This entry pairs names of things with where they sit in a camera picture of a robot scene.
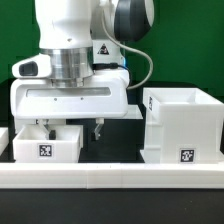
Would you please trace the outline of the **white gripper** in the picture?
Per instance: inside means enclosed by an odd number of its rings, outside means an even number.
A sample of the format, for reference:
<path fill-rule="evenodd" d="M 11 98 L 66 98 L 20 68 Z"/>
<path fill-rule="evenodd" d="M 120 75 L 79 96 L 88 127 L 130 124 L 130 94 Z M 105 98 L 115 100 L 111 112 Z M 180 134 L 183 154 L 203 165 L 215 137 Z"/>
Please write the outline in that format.
<path fill-rule="evenodd" d="M 48 119 L 97 118 L 93 139 L 99 140 L 104 119 L 127 114 L 128 83 L 126 70 L 98 70 L 73 88 L 54 87 L 48 79 L 17 79 L 11 86 L 11 111 L 17 119 L 38 119 L 47 140 L 56 139 Z"/>

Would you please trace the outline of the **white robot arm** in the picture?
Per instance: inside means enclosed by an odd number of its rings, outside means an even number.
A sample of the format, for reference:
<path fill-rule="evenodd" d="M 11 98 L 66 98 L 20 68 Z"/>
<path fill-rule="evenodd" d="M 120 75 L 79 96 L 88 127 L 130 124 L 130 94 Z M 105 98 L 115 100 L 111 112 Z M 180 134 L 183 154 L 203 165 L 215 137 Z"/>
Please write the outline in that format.
<path fill-rule="evenodd" d="M 40 53 L 12 67 L 11 111 L 36 120 L 48 139 L 51 120 L 106 118 L 128 112 L 136 89 L 118 62 L 125 41 L 144 37 L 154 22 L 153 0 L 35 0 Z"/>

